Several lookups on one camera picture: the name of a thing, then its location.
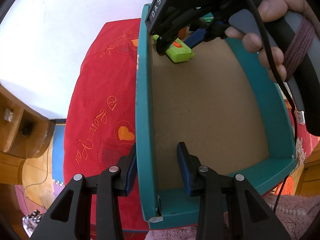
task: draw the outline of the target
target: metal rivet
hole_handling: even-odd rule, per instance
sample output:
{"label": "metal rivet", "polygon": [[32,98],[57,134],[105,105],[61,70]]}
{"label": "metal rivet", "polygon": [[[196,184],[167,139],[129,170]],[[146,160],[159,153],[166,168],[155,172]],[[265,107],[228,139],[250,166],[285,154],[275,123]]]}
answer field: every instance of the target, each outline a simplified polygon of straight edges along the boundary
{"label": "metal rivet", "polygon": [[207,166],[200,166],[199,167],[199,171],[201,172],[207,172],[209,170],[209,168]]}
{"label": "metal rivet", "polygon": [[244,180],[244,176],[242,174],[237,174],[236,175],[236,180],[243,181]]}
{"label": "metal rivet", "polygon": [[73,176],[74,180],[81,180],[82,179],[82,175],[81,174],[76,174]]}
{"label": "metal rivet", "polygon": [[109,171],[110,171],[110,172],[117,172],[117,171],[119,171],[119,168],[118,168],[117,166],[111,166],[111,167],[109,168]]}

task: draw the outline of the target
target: white wall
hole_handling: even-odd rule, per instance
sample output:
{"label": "white wall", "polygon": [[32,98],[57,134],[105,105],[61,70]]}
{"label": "white wall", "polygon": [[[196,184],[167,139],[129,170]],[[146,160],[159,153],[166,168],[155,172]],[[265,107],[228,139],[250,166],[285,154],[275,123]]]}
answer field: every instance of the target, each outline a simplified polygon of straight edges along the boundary
{"label": "white wall", "polygon": [[66,118],[80,65],[106,22],[152,0],[16,0],[0,25],[0,83],[48,118]]}

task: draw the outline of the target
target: brown cardboard surface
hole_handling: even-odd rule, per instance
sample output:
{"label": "brown cardboard surface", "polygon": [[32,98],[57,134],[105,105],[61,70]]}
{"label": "brown cardboard surface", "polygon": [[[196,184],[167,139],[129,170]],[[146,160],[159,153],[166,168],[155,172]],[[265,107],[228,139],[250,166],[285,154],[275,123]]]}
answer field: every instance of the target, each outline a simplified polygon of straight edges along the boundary
{"label": "brown cardboard surface", "polygon": [[269,156],[260,111],[236,56],[215,39],[174,64],[151,44],[155,147],[159,189],[183,187],[177,143],[220,174]]}

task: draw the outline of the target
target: finger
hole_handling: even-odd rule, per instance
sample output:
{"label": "finger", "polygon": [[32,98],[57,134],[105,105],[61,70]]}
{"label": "finger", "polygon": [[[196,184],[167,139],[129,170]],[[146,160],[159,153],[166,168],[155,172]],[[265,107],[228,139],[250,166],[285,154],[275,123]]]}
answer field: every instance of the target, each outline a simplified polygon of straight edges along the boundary
{"label": "finger", "polygon": [[229,27],[225,30],[224,32],[229,38],[234,38],[234,39],[242,39],[244,37],[244,34],[234,27]]}
{"label": "finger", "polygon": [[263,0],[258,10],[264,22],[271,22],[284,16],[287,10],[303,14],[315,27],[320,35],[320,22],[306,0]]}
{"label": "finger", "polygon": [[249,53],[258,52],[262,47],[262,41],[255,33],[246,34],[242,39],[242,44]]}
{"label": "finger", "polygon": [[[272,47],[271,51],[272,51],[273,60],[276,64],[276,66],[281,65],[284,60],[284,55],[283,55],[283,52],[281,51],[281,49],[279,49],[277,47]],[[267,54],[264,49],[262,49],[259,52],[258,59],[259,59],[262,66],[264,66],[265,68],[270,68],[270,65],[269,65],[269,62],[267,59]]]}
{"label": "finger", "polygon": [[[280,76],[282,82],[284,82],[284,81],[285,81],[285,78],[287,77],[287,71],[285,70],[284,65],[279,65],[279,66],[277,66],[276,68],[277,68],[277,71],[278,71],[278,73],[279,73],[279,76]],[[271,71],[271,68],[268,68],[268,75],[269,75],[269,78],[270,78],[274,83],[277,82],[276,79],[275,79],[275,77],[274,77],[274,75],[273,75],[273,73],[272,73],[272,71]]]}

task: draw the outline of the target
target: teal box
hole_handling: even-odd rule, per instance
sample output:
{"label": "teal box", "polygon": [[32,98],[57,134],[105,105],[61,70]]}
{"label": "teal box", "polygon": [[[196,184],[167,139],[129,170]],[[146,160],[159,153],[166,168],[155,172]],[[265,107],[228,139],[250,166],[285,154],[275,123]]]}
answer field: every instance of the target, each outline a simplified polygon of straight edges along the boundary
{"label": "teal box", "polygon": [[[158,188],[151,59],[148,58],[148,41],[151,39],[144,23],[148,9],[149,5],[145,5],[141,17],[136,83],[136,146],[141,207],[150,229],[183,227],[197,223],[199,198],[189,197],[183,187],[168,190]],[[292,125],[278,85],[269,80],[257,54],[247,53],[240,40],[226,39],[226,42],[250,83],[269,149],[268,158],[236,173],[243,174],[260,194],[264,194],[296,166]]]}

